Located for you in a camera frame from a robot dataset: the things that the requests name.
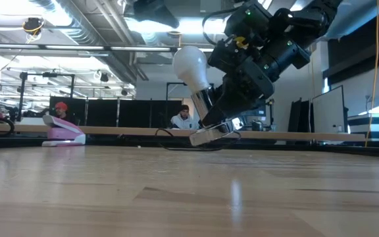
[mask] wood grain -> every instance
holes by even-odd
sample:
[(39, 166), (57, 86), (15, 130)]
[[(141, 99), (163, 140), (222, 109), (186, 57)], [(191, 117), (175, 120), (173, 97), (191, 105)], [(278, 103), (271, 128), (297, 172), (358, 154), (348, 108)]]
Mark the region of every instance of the wood grain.
[(379, 236), (379, 157), (0, 149), (0, 236)]
[[(137, 136), (154, 136), (156, 128), (117, 128), (117, 127), (94, 127), (81, 126), (85, 134), (104, 134), (104, 135), (137, 135)], [(0, 132), (8, 131), (6, 124), (0, 124)], [(42, 125), (15, 125), (16, 132), (47, 132), (48, 127)], [(194, 130), (168, 130), (174, 136), (188, 137)], [(247, 139), (266, 139), (266, 140), (302, 140), (302, 141), (345, 141), (345, 142), (363, 142), (365, 136), (363, 134), (318, 134), (306, 132), (240, 132), (242, 138)], [(169, 136), (166, 132), (159, 132), (159, 136)], [(231, 134), (229, 138), (237, 138), (236, 134)]]

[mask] ceiling duct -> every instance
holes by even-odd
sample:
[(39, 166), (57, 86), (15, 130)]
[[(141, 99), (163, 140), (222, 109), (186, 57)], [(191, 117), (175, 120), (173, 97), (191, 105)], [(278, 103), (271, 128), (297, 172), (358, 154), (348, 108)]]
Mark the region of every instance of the ceiling duct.
[[(71, 19), (71, 27), (78, 30), (63, 30), (63, 33), (79, 45), (107, 45), (107, 42), (99, 35), (96, 29), (88, 22), (83, 13), (72, 1), (59, 0), (29, 0), (48, 12), (64, 11)], [(108, 57), (98, 58), (106, 63), (112, 70), (113, 74), (125, 83), (136, 83), (137, 76), (128, 66), (129, 53), (116, 52), (110, 53)]]

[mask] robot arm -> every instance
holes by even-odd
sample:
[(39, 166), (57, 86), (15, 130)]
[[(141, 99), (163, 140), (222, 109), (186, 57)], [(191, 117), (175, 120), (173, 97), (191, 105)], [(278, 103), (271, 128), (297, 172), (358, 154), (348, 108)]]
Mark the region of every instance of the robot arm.
[(224, 33), (228, 39), (216, 44), (208, 60), (210, 66), (226, 73), (216, 90), (209, 88), (205, 78), (204, 54), (194, 47), (179, 50), (174, 57), (175, 72), (192, 90), (204, 126), (190, 137), (192, 144), (237, 130), (232, 119), (253, 108), (259, 99), (269, 98), (273, 83), (285, 69), (307, 65), (308, 47), (328, 31), (341, 2), (314, 0), (301, 11), (280, 9), (272, 16), (257, 0), (246, 1), (227, 21)]

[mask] white light bulb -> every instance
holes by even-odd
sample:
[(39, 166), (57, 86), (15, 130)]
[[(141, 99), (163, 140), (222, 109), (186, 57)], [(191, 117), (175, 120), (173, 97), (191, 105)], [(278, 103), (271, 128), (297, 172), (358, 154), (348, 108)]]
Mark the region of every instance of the white light bulb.
[(207, 58), (197, 47), (187, 46), (176, 52), (172, 62), (176, 76), (192, 93), (210, 87), (207, 81)]

